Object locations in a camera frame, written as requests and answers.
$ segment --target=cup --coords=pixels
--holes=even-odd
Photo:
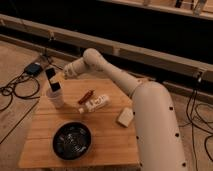
[[[46,96],[52,102],[55,108],[60,108],[64,105],[63,94],[61,89],[57,91],[52,91],[52,89],[49,88],[46,91]]]

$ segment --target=white sponge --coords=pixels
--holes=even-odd
[[[125,127],[128,127],[133,118],[134,115],[132,109],[125,107],[121,112],[121,114],[119,115],[117,122]]]

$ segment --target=black bowl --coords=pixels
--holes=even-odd
[[[91,144],[89,129],[79,122],[63,125],[53,138],[53,149],[56,155],[64,160],[81,157]]]

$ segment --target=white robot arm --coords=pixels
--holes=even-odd
[[[133,112],[141,170],[187,171],[174,106],[167,89],[157,82],[137,78],[108,63],[95,49],[66,65],[67,78],[88,69],[104,72],[133,101]]]

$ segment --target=table surface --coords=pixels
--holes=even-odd
[[[33,116],[31,128],[20,157],[20,168],[86,167],[100,165],[138,164],[134,123],[124,128],[116,118],[131,100],[109,79],[61,80],[65,105],[55,109],[45,96],[46,84]],[[77,101],[88,91],[94,96],[108,94],[110,103],[95,112],[79,114]],[[92,134],[89,150],[72,161],[58,158],[52,148],[56,131],[68,122],[85,124]]]

